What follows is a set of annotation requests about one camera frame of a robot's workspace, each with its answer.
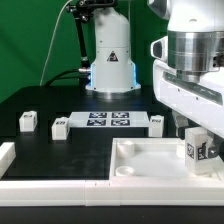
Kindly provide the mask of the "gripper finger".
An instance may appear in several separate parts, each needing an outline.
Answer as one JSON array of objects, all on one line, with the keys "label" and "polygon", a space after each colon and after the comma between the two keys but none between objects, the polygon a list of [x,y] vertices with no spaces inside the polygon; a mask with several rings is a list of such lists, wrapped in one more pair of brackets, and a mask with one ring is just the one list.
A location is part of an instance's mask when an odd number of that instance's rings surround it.
[{"label": "gripper finger", "polygon": [[208,131],[208,157],[215,158],[224,152],[224,139]]},{"label": "gripper finger", "polygon": [[189,127],[188,119],[176,111],[172,112],[172,116],[176,127],[176,136],[179,137],[181,140],[184,140],[185,129]]}]

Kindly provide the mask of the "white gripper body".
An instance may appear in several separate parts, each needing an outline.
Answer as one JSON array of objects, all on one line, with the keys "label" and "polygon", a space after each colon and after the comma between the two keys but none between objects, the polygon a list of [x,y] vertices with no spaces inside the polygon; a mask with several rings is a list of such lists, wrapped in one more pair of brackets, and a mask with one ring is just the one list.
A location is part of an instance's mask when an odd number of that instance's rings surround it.
[{"label": "white gripper body", "polygon": [[153,89],[158,101],[224,139],[224,68],[195,84],[178,80],[174,69],[156,59]]}]

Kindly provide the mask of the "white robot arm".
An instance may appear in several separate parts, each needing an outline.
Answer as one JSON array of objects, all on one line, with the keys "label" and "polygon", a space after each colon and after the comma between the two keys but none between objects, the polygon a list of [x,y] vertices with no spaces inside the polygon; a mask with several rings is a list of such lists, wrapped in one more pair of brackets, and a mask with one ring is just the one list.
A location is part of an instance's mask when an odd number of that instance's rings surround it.
[{"label": "white robot arm", "polygon": [[[130,60],[130,25],[117,0],[87,0],[94,15],[96,58],[86,89],[106,96],[140,85]],[[148,0],[168,21],[150,46],[156,99],[224,139],[224,0]]]}]

